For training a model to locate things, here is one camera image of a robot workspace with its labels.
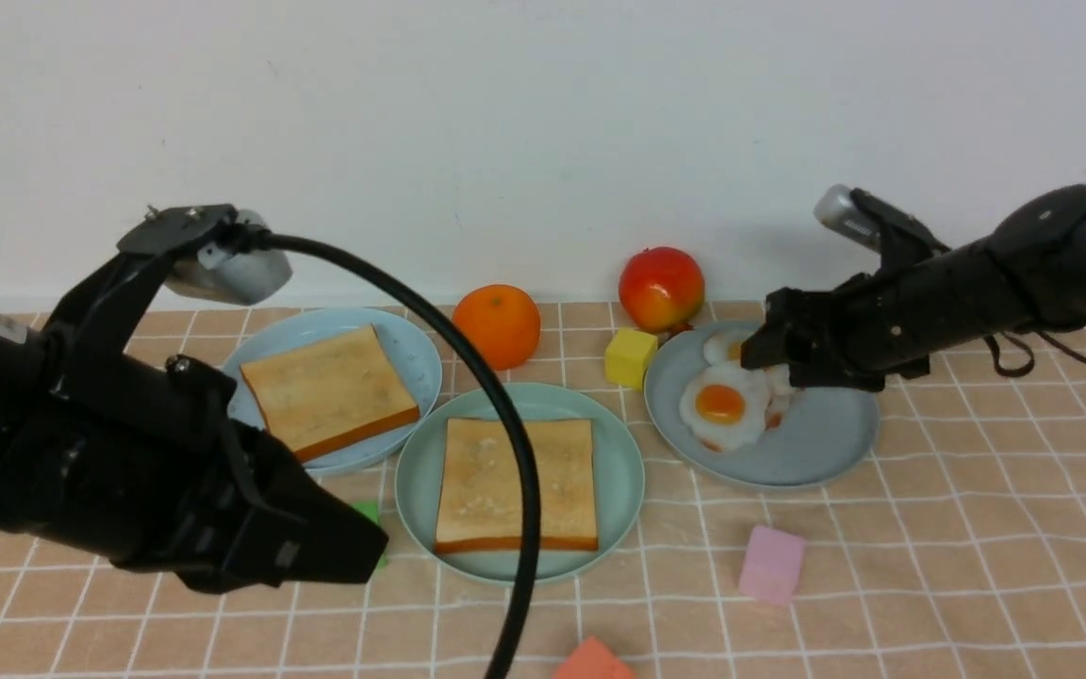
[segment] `pink cube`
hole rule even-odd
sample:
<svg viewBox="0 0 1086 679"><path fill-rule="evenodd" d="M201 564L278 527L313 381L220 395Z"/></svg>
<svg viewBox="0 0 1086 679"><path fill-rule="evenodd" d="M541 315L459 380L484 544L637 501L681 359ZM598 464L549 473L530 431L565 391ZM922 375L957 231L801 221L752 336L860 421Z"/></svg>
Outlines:
<svg viewBox="0 0 1086 679"><path fill-rule="evenodd" d="M807 541L768 526L754 528L740 573L740 593L772 605L790 605Z"/></svg>

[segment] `toast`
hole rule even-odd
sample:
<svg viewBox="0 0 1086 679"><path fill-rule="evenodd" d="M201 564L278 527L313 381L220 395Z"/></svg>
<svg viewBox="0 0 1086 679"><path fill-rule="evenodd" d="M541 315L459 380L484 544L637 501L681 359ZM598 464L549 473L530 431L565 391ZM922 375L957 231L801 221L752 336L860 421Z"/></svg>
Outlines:
<svg viewBox="0 0 1086 679"><path fill-rule="evenodd" d="M421 417L370 325L242 364L241 377L302 463Z"/></svg>
<svg viewBox="0 0 1086 679"><path fill-rule="evenodd" d="M544 550L597 551L594 433L588 419L527 422L539 463ZM518 550L522 494L500 420L446 422L435 554Z"/></svg>

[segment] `plate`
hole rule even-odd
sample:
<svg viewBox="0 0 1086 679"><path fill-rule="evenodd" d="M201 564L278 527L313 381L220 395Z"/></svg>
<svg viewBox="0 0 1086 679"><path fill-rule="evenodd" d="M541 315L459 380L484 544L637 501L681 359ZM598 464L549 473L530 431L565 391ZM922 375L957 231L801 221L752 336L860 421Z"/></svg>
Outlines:
<svg viewBox="0 0 1086 679"><path fill-rule="evenodd" d="M879 435L879 401L858 390L804 390L782 426L733 453L707 450L678 417L682 391L707 364L703 343L732 328L757 330L758 323L724 320L698 326L665 342L647 367L643 397L660 436L695 468L760 489L803 489L829 482L866 458Z"/></svg>
<svg viewBox="0 0 1086 679"><path fill-rule="evenodd" d="M597 505L597 552L540 552L535 582L568 579L594 566L619 546L643 505L643 456L624 423L597 401L552 383L505 383L522 419L592 420L594 426L594 498ZM518 552L434 554L434 527L443 491L446 422L452 417L496 419L483 390L469 391L441 405L405 441L396 464L396 511L414 541L445 567L482 582L514 583Z"/></svg>
<svg viewBox="0 0 1086 679"><path fill-rule="evenodd" d="M327 340L365 325L375 327L375 336L380 340L392 367L401 375L413 399L418 401L418 411L427 416L439 401L439 393L443 388L443 361L439 357L439 349L421 328L405 318L379 310L353 309L317 310L294 315L263 328L257 335L241 342L224 366L225 375L238 382L238 390L229 401L229 417L262 429L267 426L257 401L254 401L254 393L247 387L245 379L241 378L241 364ZM370 467L392 455L424 420L425 417L418 418L413 425L401 426L320 455L307 461L304 467L323 475Z"/></svg>

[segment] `red apple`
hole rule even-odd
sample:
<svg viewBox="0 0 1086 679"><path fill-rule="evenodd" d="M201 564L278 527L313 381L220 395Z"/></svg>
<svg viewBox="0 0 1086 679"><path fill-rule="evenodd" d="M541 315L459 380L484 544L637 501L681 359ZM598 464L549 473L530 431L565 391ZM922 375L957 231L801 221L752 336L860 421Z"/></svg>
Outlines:
<svg viewBox="0 0 1086 679"><path fill-rule="evenodd" d="M628 260L619 301L640 330L680 331L706 300L706 280L694 257L675 248L649 248Z"/></svg>

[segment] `fried egg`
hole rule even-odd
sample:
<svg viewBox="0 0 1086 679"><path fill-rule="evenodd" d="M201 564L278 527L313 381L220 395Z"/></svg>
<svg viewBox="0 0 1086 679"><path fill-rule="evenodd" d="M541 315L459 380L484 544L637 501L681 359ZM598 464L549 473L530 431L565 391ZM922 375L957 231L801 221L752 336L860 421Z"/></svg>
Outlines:
<svg viewBox="0 0 1086 679"><path fill-rule="evenodd" d="M738 366L741 344L745 343L752 334L754 331L736 328L736 330L723 330L707 337L706 342L703 343L704 360L711 365L730 362L730 364Z"/></svg>
<svg viewBox="0 0 1086 679"><path fill-rule="evenodd" d="M766 368L766 377L770 387L770 394L773 397L790 397L796 392L796 388L790 387L790 366L774 365Z"/></svg>
<svg viewBox="0 0 1086 679"><path fill-rule="evenodd" d="M774 395L770 399L770 404L766 408L766 430L776 429L782 426L782 420L785 419L785 413L790 412L790 401L793 397L778 397Z"/></svg>
<svg viewBox="0 0 1086 679"><path fill-rule="evenodd" d="M766 432L768 403L766 374L720 362L686 383L677 414L704 447L729 453Z"/></svg>

